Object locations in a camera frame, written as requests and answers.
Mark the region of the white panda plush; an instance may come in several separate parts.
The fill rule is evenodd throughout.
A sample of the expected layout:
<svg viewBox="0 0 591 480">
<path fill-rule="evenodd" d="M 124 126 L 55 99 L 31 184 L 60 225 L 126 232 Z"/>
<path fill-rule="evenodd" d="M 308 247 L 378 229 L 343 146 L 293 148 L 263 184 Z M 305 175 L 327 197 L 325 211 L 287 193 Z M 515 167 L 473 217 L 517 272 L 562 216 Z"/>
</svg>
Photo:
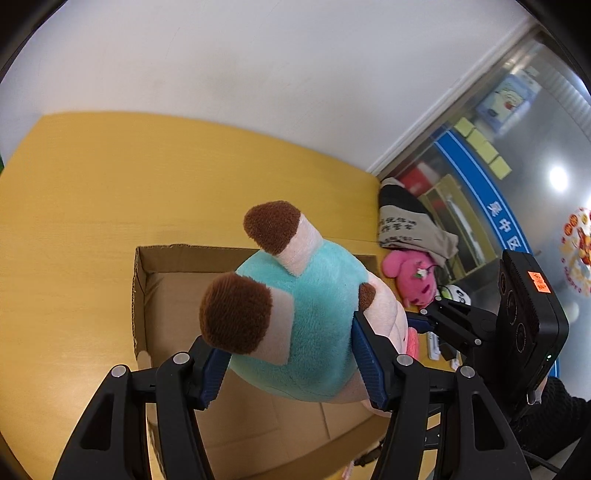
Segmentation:
<svg viewBox="0 0 591 480">
<path fill-rule="evenodd" d="M 439 295 L 442 298 L 455 301 L 458 303 L 462 303 L 465 305 L 471 305 L 472 300 L 468 293 L 466 293 L 462 288 L 454 284 L 442 285 L 439 287 L 438 290 Z"/>
</svg>

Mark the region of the grey printed cloth bag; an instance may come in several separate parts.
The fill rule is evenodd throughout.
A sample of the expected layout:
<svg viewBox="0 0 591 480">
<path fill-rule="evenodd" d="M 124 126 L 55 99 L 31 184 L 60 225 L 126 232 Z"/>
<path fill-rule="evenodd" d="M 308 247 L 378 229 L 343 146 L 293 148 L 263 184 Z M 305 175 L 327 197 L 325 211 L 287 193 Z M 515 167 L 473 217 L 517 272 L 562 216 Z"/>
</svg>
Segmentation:
<svg viewBox="0 0 591 480">
<path fill-rule="evenodd" d="M 422 251 L 441 267 L 459 252 L 458 236 L 440 228 L 424 204 L 397 179 L 381 182 L 378 204 L 381 247 Z"/>
</svg>

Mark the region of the cardboard box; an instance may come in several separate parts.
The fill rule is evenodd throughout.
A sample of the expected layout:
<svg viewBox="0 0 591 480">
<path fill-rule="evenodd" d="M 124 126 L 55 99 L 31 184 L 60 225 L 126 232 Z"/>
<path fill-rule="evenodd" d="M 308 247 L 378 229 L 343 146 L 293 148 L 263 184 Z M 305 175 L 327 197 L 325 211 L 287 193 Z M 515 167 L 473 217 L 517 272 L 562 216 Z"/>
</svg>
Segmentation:
<svg viewBox="0 0 591 480">
<path fill-rule="evenodd" d="M 200 335 L 204 292 L 252 256 L 247 248 L 139 246 L 132 280 L 139 368 L 159 367 Z M 217 479 L 324 479 L 359 457 L 388 427 L 360 402 L 318 403 L 266 390 L 231 359 L 218 396 L 197 411 L 197 427 Z"/>
</svg>

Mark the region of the pig plush teal shirt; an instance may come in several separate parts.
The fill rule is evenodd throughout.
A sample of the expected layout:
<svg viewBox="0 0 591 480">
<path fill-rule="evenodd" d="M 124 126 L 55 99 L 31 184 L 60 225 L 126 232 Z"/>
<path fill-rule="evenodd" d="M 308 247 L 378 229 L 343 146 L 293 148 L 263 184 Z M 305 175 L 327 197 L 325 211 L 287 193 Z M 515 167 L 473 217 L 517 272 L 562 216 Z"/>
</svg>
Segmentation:
<svg viewBox="0 0 591 480">
<path fill-rule="evenodd" d="M 256 205 L 243 229 L 259 251 L 209 284 L 200 333 L 245 360 L 264 389 L 318 403 L 369 403 L 353 357 L 355 312 L 399 353 L 417 358 L 418 333 L 391 288 L 322 237 L 300 209 L 287 201 Z"/>
</svg>

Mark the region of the pink plush toy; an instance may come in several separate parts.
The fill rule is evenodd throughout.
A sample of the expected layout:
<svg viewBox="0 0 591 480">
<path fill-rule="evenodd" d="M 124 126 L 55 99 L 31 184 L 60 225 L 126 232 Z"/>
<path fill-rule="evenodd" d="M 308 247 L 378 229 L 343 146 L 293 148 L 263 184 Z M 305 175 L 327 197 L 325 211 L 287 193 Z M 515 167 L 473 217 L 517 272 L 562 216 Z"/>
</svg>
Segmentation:
<svg viewBox="0 0 591 480">
<path fill-rule="evenodd" d="M 405 308 L 427 307 L 437 293 L 437 263 L 426 252 L 393 250 L 383 260 L 382 271 L 394 280 Z"/>
</svg>

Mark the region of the pink bear-top pen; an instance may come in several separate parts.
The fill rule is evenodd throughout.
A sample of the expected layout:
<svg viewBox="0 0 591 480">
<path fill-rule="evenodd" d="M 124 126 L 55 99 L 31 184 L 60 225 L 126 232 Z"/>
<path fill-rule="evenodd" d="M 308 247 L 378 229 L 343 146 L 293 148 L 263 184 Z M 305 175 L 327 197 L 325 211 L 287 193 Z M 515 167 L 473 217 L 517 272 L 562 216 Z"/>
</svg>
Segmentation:
<svg viewBox="0 0 591 480">
<path fill-rule="evenodd" d="M 349 480 L 352 477 L 353 468 L 355 467 L 355 462 L 349 462 L 348 465 L 342 470 L 341 479 L 342 480 Z"/>
</svg>

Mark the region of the white power strip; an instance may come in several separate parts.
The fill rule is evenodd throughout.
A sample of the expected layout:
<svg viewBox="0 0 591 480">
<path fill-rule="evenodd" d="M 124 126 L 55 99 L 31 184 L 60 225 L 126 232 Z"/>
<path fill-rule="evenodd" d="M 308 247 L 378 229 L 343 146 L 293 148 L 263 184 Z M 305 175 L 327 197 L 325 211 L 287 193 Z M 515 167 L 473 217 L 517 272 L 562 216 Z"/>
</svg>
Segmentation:
<svg viewBox="0 0 591 480">
<path fill-rule="evenodd" d="M 434 332 L 428 332 L 426 334 L 428 356 L 432 361 L 439 361 L 441 357 L 439 337 Z"/>
</svg>

